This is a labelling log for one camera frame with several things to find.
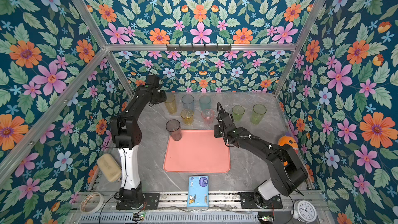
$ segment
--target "alarm clock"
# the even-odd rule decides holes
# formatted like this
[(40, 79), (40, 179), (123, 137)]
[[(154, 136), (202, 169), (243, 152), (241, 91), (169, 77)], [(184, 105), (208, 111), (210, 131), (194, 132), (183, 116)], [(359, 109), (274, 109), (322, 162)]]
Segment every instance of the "alarm clock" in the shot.
[(291, 214), (294, 219), (302, 222), (312, 222), (316, 219), (316, 209), (309, 201), (296, 201)]

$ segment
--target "plastic cup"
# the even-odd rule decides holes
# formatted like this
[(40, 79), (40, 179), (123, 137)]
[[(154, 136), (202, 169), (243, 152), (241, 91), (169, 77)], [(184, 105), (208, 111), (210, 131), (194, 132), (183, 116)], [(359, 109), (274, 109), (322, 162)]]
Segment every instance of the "plastic cup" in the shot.
[(211, 109), (211, 98), (209, 96), (202, 96), (199, 98), (200, 109), (204, 111), (205, 109)]
[(212, 124), (214, 118), (214, 111), (211, 109), (205, 109), (202, 111), (202, 118), (205, 124)]
[(176, 97), (174, 96), (174, 94), (167, 95), (167, 100), (164, 102), (164, 105), (166, 106), (167, 111), (169, 111), (170, 114), (174, 114), (177, 112)]
[(181, 111), (182, 121), (186, 125), (192, 125), (193, 123), (193, 111), (191, 109), (184, 109)]
[(267, 109), (261, 104), (256, 104), (253, 106), (253, 112), (251, 114), (250, 122), (252, 124), (259, 124), (266, 114)]
[(166, 130), (174, 141), (179, 141), (182, 138), (181, 124), (178, 120), (172, 119), (166, 123)]
[(245, 108), (242, 106), (234, 106), (232, 107), (232, 116), (234, 117), (234, 121), (240, 121), (245, 113)]
[(190, 95), (184, 95), (181, 99), (182, 104), (184, 105), (184, 109), (191, 109), (192, 112), (195, 111), (195, 98)]

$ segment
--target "yellow soap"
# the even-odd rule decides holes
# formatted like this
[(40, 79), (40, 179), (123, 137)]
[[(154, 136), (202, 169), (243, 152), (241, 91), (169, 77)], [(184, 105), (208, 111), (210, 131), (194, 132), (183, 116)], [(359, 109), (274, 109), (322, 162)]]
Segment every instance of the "yellow soap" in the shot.
[(114, 182), (122, 175), (122, 169), (110, 154), (103, 154), (97, 160), (98, 167), (109, 182)]

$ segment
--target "tape roll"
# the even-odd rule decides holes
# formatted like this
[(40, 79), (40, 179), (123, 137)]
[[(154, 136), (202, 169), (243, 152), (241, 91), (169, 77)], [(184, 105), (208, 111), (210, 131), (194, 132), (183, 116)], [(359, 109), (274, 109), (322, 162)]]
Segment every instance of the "tape roll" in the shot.
[[(87, 204), (87, 202), (88, 202), (91, 198), (93, 198), (93, 197), (99, 197), (99, 203), (98, 203), (98, 205), (97, 205), (93, 210), (91, 210), (91, 211), (86, 211), (86, 204)], [(97, 212), (98, 210), (100, 210), (100, 208), (102, 207), (102, 204), (103, 204), (103, 195), (100, 194), (100, 193), (98, 193), (98, 192), (93, 192), (92, 194), (89, 194), (89, 195), (82, 201), (82, 203), (80, 204), (80, 211), (81, 211), (83, 214), (93, 214), (93, 213)]]

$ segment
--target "pink tray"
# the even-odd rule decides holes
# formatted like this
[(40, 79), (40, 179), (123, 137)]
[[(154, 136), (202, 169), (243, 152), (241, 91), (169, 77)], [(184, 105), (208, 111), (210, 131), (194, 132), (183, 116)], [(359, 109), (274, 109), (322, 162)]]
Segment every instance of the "pink tray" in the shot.
[(167, 172), (227, 173), (229, 148), (213, 130), (181, 130), (182, 139), (170, 136), (163, 169)]

